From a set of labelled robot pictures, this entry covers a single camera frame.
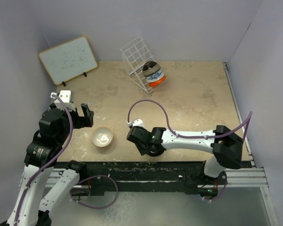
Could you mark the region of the black glossy bowl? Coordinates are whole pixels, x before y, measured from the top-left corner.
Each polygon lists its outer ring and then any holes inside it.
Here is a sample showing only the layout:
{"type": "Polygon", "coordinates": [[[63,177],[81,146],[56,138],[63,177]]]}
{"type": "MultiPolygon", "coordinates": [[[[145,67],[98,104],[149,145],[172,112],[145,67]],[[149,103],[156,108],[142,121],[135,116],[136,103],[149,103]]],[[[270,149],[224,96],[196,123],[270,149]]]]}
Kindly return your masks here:
{"type": "Polygon", "coordinates": [[[147,155],[151,157],[158,157],[164,153],[165,149],[160,146],[151,145],[149,146],[149,152],[147,155]]]}

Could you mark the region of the blue and white bowl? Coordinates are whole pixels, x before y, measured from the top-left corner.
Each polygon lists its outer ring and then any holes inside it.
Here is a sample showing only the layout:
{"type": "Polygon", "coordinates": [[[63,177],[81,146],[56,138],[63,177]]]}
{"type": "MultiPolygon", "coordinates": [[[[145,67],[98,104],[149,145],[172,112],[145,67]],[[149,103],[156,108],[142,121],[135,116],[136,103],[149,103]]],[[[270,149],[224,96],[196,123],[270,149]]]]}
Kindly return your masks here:
{"type": "Polygon", "coordinates": [[[163,77],[165,76],[164,72],[163,71],[158,71],[150,76],[147,76],[145,77],[146,79],[146,82],[147,83],[153,83],[153,82],[156,82],[160,79],[162,79],[163,77]]]}

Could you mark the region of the brown patterned bowl cream inside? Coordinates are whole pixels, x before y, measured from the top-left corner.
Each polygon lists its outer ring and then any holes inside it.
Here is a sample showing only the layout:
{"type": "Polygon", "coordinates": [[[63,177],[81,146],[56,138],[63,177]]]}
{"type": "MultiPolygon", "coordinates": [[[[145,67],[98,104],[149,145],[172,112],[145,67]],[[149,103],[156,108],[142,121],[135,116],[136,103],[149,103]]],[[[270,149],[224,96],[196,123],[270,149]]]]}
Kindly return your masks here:
{"type": "Polygon", "coordinates": [[[148,61],[142,67],[144,77],[149,77],[161,69],[161,66],[156,61],[148,61]]]}

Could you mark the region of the white wire dish rack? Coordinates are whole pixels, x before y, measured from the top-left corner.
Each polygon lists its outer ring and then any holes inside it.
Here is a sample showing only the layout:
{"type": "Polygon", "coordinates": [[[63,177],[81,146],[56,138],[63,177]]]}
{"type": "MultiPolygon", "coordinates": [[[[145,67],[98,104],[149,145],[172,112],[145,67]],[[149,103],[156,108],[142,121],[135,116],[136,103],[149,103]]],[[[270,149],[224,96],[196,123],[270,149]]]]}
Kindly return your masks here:
{"type": "Polygon", "coordinates": [[[123,46],[120,51],[128,77],[146,93],[153,92],[156,88],[151,87],[142,74],[144,64],[155,61],[144,39],[138,37],[123,46]]]}

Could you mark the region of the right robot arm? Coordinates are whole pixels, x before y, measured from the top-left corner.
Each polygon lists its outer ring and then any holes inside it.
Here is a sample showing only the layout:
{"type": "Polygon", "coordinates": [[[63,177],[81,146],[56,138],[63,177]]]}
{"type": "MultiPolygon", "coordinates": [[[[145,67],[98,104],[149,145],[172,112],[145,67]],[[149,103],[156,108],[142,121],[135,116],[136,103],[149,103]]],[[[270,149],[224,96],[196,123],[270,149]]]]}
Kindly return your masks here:
{"type": "Polygon", "coordinates": [[[151,132],[142,126],[132,126],[126,139],[135,144],[141,155],[157,157],[166,150],[187,149],[212,154],[204,163],[200,179],[212,184],[225,169],[241,168],[243,139],[229,128],[217,125],[214,130],[191,132],[154,127],[151,132]]]}

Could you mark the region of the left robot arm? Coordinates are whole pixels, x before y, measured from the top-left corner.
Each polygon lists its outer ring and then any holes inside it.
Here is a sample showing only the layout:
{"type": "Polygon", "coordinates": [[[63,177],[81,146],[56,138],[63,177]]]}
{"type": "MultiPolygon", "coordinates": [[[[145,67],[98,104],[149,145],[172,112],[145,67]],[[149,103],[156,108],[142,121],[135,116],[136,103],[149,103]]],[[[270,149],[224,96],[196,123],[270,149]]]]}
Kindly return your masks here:
{"type": "Polygon", "coordinates": [[[71,188],[87,181],[86,164],[72,160],[66,164],[58,182],[43,194],[57,162],[54,157],[69,143],[72,129],[93,126],[94,112],[87,104],[81,104],[81,108],[83,116],[79,116],[77,110],[66,113],[51,104],[42,114],[39,130],[26,149],[24,177],[17,202],[8,220],[1,225],[50,226],[53,215],[71,188]]]}

